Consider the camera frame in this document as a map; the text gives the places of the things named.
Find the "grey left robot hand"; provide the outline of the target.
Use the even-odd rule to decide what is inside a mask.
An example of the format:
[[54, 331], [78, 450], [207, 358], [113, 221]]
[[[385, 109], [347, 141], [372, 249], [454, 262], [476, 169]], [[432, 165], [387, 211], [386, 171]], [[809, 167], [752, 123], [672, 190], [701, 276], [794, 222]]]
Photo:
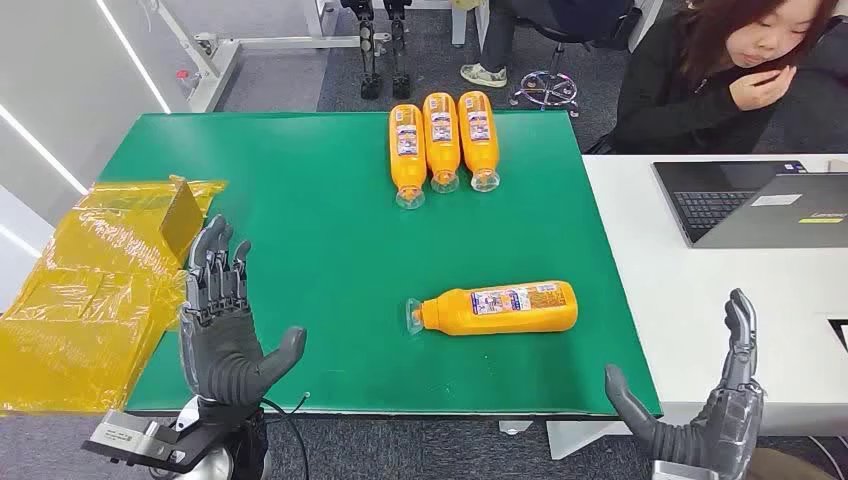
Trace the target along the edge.
[[255, 406], [302, 358], [307, 330], [292, 326], [265, 353], [248, 298], [251, 242], [229, 250], [233, 225], [215, 215], [194, 238], [179, 307], [180, 357], [194, 395], [230, 406]]

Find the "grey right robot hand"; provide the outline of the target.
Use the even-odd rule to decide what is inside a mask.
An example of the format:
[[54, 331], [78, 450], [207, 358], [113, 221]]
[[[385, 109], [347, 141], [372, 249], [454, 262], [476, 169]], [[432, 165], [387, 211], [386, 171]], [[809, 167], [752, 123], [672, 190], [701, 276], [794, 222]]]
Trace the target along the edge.
[[605, 393], [631, 433], [645, 442], [654, 479], [743, 479], [759, 433], [764, 390], [755, 380], [757, 316], [739, 288], [725, 303], [729, 349], [718, 385], [685, 425], [657, 420], [629, 389], [614, 364], [605, 366]]

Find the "person's right hand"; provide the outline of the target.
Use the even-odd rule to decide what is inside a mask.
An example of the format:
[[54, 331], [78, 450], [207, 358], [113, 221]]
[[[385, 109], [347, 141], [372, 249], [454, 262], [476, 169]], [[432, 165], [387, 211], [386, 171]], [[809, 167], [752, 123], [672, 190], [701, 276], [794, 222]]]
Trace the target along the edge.
[[746, 75], [729, 85], [735, 105], [741, 111], [765, 108], [780, 100], [789, 90], [796, 66]]

